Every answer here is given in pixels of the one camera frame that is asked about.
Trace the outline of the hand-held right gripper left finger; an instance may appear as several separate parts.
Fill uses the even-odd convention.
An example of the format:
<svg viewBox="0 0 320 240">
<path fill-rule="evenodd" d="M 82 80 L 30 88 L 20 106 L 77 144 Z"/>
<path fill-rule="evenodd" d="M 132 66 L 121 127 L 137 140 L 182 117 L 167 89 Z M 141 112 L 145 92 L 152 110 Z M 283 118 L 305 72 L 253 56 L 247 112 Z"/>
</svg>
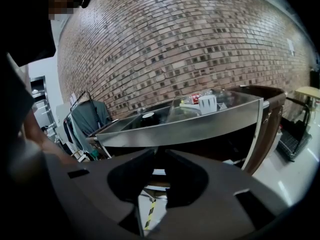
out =
<svg viewBox="0 0 320 240">
<path fill-rule="evenodd" d="M 72 240 L 144 238 L 138 197 L 154 171 L 152 149 L 69 165 L 45 158 Z"/>
</svg>

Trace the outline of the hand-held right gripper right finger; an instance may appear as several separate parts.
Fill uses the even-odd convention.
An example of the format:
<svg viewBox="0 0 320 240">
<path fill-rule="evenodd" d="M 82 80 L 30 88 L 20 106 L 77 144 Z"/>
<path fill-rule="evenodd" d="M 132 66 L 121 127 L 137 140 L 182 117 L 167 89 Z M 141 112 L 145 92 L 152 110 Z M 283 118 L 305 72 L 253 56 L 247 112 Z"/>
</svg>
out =
<svg viewBox="0 0 320 240">
<path fill-rule="evenodd" d="M 154 240 L 235 240 L 270 224 L 288 205 L 240 168 L 166 150 L 166 214 Z"/>
</svg>

